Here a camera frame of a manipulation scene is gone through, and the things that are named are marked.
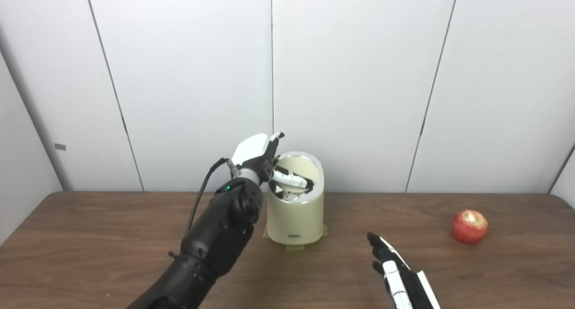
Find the red apple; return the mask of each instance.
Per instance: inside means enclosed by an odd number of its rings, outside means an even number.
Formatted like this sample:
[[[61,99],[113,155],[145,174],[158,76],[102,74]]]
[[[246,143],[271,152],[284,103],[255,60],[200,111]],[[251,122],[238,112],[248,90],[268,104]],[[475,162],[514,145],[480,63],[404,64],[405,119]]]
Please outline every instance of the red apple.
[[[487,234],[487,219],[475,210],[463,210],[453,218],[453,234],[460,242],[475,244]]]

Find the robotic arm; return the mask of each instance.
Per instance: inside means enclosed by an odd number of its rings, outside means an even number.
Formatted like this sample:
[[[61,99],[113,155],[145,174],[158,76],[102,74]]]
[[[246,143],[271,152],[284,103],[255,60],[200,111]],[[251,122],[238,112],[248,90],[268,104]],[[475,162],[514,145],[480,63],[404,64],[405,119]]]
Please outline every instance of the robotic arm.
[[[179,254],[154,285],[128,309],[196,309],[218,278],[228,274],[253,233],[273,159],[283,133],[243,141],[228,166],[232,179],[220,186],[195,223],[189,223]]]

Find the wooden table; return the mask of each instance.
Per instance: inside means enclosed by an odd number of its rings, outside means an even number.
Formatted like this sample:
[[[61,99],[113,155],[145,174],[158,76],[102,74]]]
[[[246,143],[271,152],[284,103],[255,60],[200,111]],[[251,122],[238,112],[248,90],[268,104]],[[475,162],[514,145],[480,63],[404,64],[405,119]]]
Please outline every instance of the wooden table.
[[[0,308],[126,307],[170,264],[194,198],[52,194],[0,247]],[[489,220],[476,246],[450,233],[465,208]],[[575,308],[575,211],[558,197],[327,194],[328,236],[295,252],[262,237],[262,215],[203,309],[392,309],[371,267],[368,231],[425,270],[442,309]]]

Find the cream-colored bin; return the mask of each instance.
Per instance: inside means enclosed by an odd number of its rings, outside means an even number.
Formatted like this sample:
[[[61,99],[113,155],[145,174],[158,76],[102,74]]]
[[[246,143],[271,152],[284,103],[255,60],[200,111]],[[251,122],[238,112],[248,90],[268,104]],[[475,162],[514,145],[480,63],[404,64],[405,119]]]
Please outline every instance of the cream-colored bin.
[[[314,188],[304,196],[283,200],[268,190],[267,234],[280,244],[306,245],[318,241],[323,235],[324,175],[322,164],[305,152],[281,154],[278,165],[311,179]],[[279,185],[288,192],[305,189]]]

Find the white wall panel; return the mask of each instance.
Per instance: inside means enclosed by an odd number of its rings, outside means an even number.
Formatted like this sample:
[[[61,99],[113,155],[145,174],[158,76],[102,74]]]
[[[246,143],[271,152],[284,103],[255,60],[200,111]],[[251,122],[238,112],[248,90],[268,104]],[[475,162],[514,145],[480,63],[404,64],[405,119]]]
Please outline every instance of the white wall panel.
[[[271,133],[271,0],[92,5],[145,190],[197,190],[218,158]]]
[[[0,44],[66,188],[141,190],[88,0],[0,0]]]
[[[0,245],[58,190],[60,182],[0,55]]]
[[[569,158],[551,193],[575,208],[575,157]]]
[[[453,0],[273,0],[274,127],[326,189],[404,192]]]
[[[575,142],[573,0],[456,0],[408,192],[546,193]]]

